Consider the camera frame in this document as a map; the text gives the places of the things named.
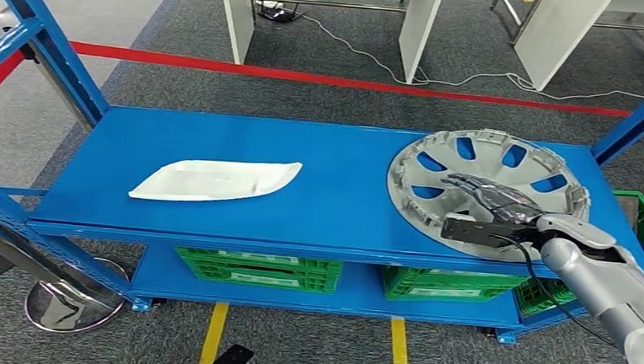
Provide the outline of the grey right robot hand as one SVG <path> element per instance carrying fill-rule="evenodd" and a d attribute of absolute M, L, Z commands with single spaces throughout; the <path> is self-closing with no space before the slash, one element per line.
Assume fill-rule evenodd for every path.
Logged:
<path fill-rule="evenodd" d="M 524 225 L 545 214 L 543 208 L 522 191 L 495 181 L 469 174 L 449 174 L 441 179 L 473 197 L 495 219 L 495 222 Z"/>

